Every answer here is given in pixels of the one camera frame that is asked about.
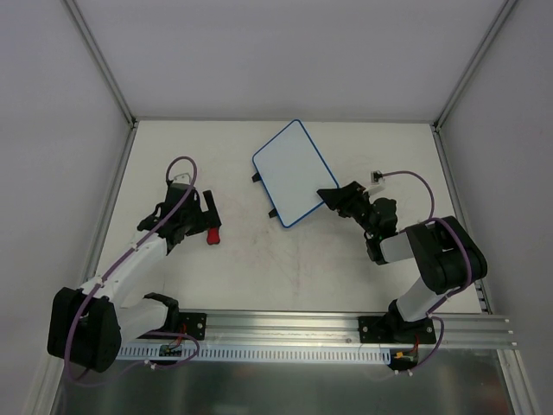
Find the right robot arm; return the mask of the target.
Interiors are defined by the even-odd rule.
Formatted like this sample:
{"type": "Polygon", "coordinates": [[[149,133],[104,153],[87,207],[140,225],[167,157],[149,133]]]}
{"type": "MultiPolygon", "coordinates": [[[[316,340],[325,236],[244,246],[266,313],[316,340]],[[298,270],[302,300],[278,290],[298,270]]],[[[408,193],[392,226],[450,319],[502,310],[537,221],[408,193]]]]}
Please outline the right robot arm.
{"type": "Polygon", "coordinates": [[[435,344],[434,312],[487,275],[482,251],[460,222],[453,216],[432,217],[398,230],[396,201],[372,199],[357,182],[322,188],[317,194],[330,210],[361,226],[373,263],[414,259],[419,272],[416,282],[382,316],[359,317],[360,342],[435,344]]]}

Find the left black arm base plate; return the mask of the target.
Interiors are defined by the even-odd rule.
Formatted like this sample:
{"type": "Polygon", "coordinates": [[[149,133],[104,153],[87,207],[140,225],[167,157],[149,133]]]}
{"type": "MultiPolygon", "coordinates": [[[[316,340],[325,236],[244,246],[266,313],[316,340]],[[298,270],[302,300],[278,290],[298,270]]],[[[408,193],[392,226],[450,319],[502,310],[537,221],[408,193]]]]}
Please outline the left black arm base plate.
{"type": "Polygon", "coordinates": [[[197,341],[203,341],[206,336],[207,314],[200,312],[180,312],[178,316],[177,330],[193,337],[197,341]]]}

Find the red bone-shaped eraser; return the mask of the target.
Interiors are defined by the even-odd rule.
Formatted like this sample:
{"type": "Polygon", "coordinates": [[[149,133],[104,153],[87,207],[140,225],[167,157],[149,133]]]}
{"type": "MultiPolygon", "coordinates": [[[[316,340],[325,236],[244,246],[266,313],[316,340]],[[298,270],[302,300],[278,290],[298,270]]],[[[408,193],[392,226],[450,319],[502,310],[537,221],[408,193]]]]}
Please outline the red bone-shaped eraser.
{"type": "Polygon", "coordinates": [[[219,228],[211,227],[207,230],[207,244],[210,246],[218,245],[220,243],[219,228]]]}

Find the blue framed whiteboard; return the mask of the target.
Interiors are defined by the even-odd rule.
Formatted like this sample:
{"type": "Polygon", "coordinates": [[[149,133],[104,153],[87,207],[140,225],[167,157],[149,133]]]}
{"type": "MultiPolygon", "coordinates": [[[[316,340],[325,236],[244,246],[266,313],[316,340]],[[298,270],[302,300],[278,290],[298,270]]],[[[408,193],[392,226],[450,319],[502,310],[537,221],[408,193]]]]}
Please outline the blue framed whiteboard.
{"type": "Polygon", "coordinates": [[[299,119],[283,127],[251,161],[285,228],[293,227],[323,204],[318,189],[340,186],[299,119]]]}

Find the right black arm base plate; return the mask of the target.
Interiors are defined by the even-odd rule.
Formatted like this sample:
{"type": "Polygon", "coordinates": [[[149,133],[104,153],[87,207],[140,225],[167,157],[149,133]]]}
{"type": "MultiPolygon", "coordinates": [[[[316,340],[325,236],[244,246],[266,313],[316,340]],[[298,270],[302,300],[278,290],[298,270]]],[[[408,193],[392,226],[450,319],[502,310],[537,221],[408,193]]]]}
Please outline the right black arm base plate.
{"type": "Polygon", "coordinates": [[[414,344],[436,343],[435,329],[428,318],[405,322],[395,321],[390,316],[360,316],[358,318],[359,341],[366,343],[414,344]]]}

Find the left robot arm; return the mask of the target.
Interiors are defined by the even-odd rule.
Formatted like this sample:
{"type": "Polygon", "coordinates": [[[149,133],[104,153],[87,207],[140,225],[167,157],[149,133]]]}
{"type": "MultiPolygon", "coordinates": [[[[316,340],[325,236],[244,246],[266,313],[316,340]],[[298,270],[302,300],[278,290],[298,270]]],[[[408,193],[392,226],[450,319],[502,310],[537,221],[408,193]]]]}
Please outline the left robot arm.
{"type": "Polygon", "coordinates": [[[220,242],[219,212],[209,190],[169,181],[164,201],[137,225],[122,257],[103,275],[54,296],[48,329],[50,355],[97,373],[106,371],[122,346],[141,337],[167,339],[162,357],[180,357],[185,340],[205,337],[207,316],[183,312],[176,299],[151,292],[126,307],[125,299],[148,272],[185,238],[205,234],[220,242]]]}

